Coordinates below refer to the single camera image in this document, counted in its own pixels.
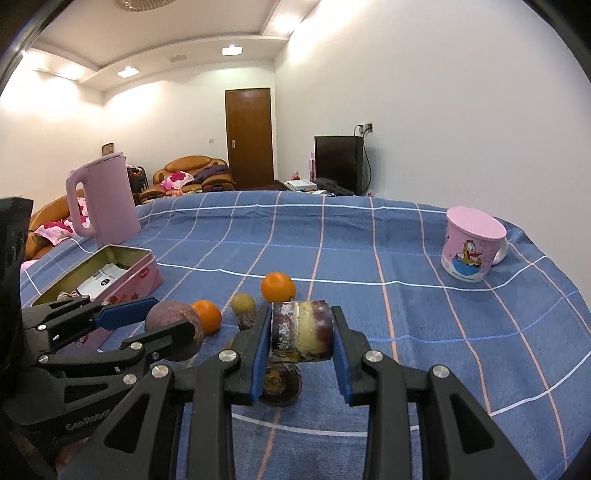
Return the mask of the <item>black television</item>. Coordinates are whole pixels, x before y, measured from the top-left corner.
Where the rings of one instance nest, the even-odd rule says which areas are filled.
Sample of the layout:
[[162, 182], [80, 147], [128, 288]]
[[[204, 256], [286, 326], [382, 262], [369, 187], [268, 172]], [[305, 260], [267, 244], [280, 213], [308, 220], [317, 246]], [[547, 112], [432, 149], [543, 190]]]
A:
[[346, 195], [363, 195], [361, 136], [315, 136], [315, 183]]

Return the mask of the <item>white tv stand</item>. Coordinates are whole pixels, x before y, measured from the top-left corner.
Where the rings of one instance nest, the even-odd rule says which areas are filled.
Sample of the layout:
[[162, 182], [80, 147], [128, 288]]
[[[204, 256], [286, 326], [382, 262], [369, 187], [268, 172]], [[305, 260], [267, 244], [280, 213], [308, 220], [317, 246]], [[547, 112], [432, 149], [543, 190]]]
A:
[[313, 195], [329, 195], [328, 190], [318, 187], [315, 182], [311, 182], [310, 180], [287, 180], [283, 182], [283, 185], [287, 188], [287, 190], [293, 192], [308, 193]]

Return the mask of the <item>yellow-green longan fruit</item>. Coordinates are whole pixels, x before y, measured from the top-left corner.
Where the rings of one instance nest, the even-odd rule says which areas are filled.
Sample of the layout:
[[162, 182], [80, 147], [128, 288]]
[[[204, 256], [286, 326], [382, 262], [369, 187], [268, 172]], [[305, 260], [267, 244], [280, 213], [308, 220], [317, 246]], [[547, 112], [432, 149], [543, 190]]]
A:
[[256, 310], [256, 301], [249, 294], [238, 293], [231, 298], [230, 306], [236, 316], [242, 316]]

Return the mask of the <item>pink cartoon mug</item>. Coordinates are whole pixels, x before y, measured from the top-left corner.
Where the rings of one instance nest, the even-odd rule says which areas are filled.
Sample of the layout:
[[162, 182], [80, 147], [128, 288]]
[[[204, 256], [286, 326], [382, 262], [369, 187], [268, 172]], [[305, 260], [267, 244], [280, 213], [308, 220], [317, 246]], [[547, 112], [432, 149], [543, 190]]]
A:
[[446, 219], [442, 267], [461, 281], [481, 282], [507, 255], [507, 229], [493, 216], [466, 206], [448, 209]]

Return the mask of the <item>pink electric kettle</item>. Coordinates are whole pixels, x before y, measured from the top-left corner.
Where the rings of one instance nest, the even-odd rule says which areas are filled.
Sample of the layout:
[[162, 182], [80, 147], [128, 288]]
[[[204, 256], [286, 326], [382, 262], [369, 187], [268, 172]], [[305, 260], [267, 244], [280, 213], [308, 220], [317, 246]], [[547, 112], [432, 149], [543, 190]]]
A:
[[[90, 225], [80, 219], [77, 187], [82, 186]], [[99, 248], [122, 244], [140, 231], [140, 221], [121, 153], [103, 156], [72, 170], [66, 179], [66, 197], [74, 232], [91, 237]]]

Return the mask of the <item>dark cluttered shelf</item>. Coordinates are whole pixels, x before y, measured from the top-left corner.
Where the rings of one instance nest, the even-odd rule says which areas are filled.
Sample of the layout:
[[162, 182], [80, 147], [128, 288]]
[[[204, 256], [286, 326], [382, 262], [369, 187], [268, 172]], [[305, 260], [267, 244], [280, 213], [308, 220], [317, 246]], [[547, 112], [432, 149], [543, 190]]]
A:
[[140, 166], [127, 165], [126, 171], [133, 201], [136, 205], [139, 205], [141, 203], [140, 195], [148, 188], [145, 170]]

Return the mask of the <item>wall power socket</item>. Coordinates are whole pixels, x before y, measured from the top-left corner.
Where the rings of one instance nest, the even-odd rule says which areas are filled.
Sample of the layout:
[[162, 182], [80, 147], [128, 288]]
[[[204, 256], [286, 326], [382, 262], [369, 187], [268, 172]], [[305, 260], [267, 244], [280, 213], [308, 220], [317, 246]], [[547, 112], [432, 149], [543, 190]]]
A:
[[365, 135], [373, 132], [373, 124], [372, 123], [358, 124], [355, 127], [353, 127], [353, 132], [355, 134], [359, 134], [360, 136], [365, 136]]

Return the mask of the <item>long brown leather sofa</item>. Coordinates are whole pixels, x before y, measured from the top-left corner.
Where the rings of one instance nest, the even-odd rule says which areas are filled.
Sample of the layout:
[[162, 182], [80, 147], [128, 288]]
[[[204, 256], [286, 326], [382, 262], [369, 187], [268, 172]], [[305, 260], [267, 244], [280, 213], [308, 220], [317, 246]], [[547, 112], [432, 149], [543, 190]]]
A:
[[68, 200], [64, 195], [32, 215], [28, 228], [25, 260], [40, 259], [74, 235]]

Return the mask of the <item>gold ceiling lamp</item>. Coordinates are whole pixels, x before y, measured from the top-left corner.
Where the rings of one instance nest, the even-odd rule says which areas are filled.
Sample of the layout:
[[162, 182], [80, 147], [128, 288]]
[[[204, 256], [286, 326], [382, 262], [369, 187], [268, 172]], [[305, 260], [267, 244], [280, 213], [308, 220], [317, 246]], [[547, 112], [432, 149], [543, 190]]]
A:
[[163, 8], [175, 0], [115, 0], [117, 8], [131, 13], [147, 12]]

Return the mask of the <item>brown wooden door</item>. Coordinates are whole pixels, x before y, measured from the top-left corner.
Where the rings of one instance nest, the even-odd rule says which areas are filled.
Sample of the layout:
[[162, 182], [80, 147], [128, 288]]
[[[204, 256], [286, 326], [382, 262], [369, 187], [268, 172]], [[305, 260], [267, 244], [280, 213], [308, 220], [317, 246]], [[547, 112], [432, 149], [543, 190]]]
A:
[[270, 93], [270, 88], [225, 91], [228, 163], [237, 190], [273, 183]]

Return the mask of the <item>purple sweet potato slice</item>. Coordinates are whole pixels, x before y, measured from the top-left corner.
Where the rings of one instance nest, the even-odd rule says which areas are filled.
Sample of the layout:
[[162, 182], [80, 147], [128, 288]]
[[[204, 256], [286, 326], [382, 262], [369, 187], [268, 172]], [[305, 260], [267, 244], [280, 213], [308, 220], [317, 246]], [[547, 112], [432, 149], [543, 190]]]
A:
[[77, 291], [74, 292], [66, 292], [66, 291], [61, 291], [57, 297], [56, 297], [56, 301], [57, 302], [63, 302], [63, 301], [68, 301], [70, 299], [75, 299], [78, 298], [80, 296], [80, 294]]

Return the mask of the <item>purple passion fruit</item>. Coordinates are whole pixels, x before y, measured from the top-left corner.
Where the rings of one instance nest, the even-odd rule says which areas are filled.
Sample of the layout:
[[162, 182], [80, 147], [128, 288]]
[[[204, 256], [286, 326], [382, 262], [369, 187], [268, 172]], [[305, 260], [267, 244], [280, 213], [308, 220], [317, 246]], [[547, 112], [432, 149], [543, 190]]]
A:
[[180, 335], [181, 346], [176, 347], [168, 359], [183, 362], [196, 355], [204, 344], [204, 328], [197, 311], [191, 305], [176, 300], [158, 302], [148, 312], [144, 330], [151, 332], [178, 322], [190, 323], [192, 330], [188, 328], [183, 330]]

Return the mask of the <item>pink floral cushion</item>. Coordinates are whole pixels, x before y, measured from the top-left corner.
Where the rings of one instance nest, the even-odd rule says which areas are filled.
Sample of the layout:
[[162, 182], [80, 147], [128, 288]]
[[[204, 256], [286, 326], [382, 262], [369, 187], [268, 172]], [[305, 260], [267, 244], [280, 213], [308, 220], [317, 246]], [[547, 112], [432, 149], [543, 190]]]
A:
[[180, 190], [193, 180], [194, 177], [190, 173], [179, 170], [164, 178], [160, 185], [165, 191]]
[[40, 225], [34, 231], [39, 236], [49, 241], [53, 246], [74, 236], [73, 224], [69, 220], [59, 220]]

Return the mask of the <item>pink metal tin box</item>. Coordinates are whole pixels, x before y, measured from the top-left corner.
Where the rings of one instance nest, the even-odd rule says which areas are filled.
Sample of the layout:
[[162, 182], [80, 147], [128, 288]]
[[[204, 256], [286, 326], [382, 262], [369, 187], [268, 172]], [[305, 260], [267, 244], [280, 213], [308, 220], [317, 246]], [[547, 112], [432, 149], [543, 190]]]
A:
[[162, 284], [148, 249], [107, 245], [47, 287], [23, 310], [32, 360], [93, 353], [124, 326], [145, 319]]

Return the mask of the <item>dark dried fruit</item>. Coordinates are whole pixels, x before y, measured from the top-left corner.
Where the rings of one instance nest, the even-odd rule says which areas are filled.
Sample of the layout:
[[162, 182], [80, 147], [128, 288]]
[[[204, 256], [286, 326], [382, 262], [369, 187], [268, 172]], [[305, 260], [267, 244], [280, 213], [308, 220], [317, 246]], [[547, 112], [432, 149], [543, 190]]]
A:
[[238, 316], [238, 329], [244, 331], [252, 328], [256, 323], [257, 315], [259, 315], [259, 312], [256, 310], [250, 310], [240, 314]]

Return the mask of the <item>small orange mandarin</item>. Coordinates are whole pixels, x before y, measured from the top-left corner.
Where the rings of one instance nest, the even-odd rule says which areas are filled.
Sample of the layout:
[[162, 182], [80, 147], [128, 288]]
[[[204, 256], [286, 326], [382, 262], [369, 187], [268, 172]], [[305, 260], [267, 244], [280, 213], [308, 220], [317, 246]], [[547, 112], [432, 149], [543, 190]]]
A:
[[284, 273], [271, 272], [264, 277], [260, 285], [263, 298], [267, 302], [290, 302], [297, 295], [297, 287], [294, 281]]

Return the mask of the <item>dark wrinkled passion fruit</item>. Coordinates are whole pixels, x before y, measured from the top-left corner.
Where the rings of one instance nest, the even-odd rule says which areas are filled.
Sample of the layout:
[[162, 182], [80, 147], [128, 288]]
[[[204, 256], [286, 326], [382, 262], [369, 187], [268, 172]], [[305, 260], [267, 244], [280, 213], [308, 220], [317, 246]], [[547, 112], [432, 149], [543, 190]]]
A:
[[301, 370], [294, 363], [273, 363], [266, 365], [263, 391], [259, 400], [273, 407], [290, 407], [301, 395]]

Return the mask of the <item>printed paper leaflet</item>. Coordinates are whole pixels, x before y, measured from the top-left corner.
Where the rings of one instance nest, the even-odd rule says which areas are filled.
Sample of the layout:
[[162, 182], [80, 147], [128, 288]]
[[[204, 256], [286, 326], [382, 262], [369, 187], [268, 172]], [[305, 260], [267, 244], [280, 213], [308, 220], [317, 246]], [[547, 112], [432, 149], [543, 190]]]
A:
[[88, 296], [92, 300], [97, 299], [108, 287], [127, 272], [126, 269], [114, 263], [108, 263], [99, 268], [90, 277], [84, 280], [76, 291], [80, 296]]

